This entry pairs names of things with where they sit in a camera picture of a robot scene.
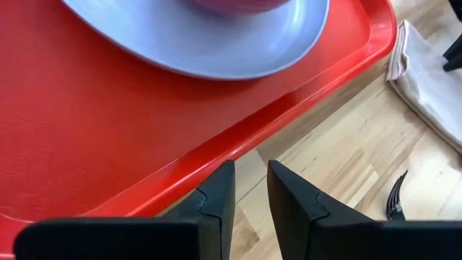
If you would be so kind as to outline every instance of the white napkin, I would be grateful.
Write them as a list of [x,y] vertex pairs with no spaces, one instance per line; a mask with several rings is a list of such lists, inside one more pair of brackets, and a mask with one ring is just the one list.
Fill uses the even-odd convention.
[[398,30],[386,80],[430,127],[462,154],[462,76],[406,20]]

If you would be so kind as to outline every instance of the gray plate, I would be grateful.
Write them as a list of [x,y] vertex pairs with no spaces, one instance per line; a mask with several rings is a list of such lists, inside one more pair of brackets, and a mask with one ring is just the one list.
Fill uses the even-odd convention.
[[223,17],[189,0],[63,0],[127,50],[166,69],[210,79],[253,79],[286,69],[316,43],[329,0]]

